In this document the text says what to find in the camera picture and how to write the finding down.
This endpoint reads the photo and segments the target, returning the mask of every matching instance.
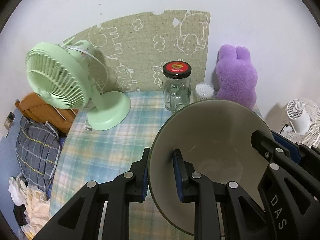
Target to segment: purple plush bunny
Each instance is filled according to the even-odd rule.
[[[248,49],[222,45],[216,73],[220,84],[217,98],[227,99],[253,109],[257,100],[255,87],[258,74],[251,64]]]

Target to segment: white wall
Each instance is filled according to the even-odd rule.
[[[320,28],[301,0],[23,0],[0,34],[0,121],[15,99],[31,92],[24,58],[32,46],[58,43],[113,18],[165,9],[211,12],[206,81],[222,44],[249,48],[259,74],[257,103],[271,128],[289,100],[319,98]]]

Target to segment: red and black lid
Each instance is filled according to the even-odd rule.
[[[163,66],[163,74],[168,78],[186,78],[191,74],[191,66],[183,61],[171,61]]]

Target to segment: wooden headboard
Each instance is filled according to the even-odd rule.
[[[50,122],[63,133],[68,133],[78,109],[59,109],[48,105],[35,93],[28,94],[23,100],[16,101],[20,112],[36,122]]]

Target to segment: plaid tablecloth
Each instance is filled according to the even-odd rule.
[[[131,92],[131,109],[116,127],[88,131],[86,112],[80,111],[68,133],[54,176],[50,215],[53,216],[87,181],[113,180],[128,171],[132,162],[151,147],[161,126],[171,116],[162,91]],[[260,114],[257,107],[254,111]],[[130,203],[130,239],[193,239],[169,224],[153,203],[150,192],[144,203]]]

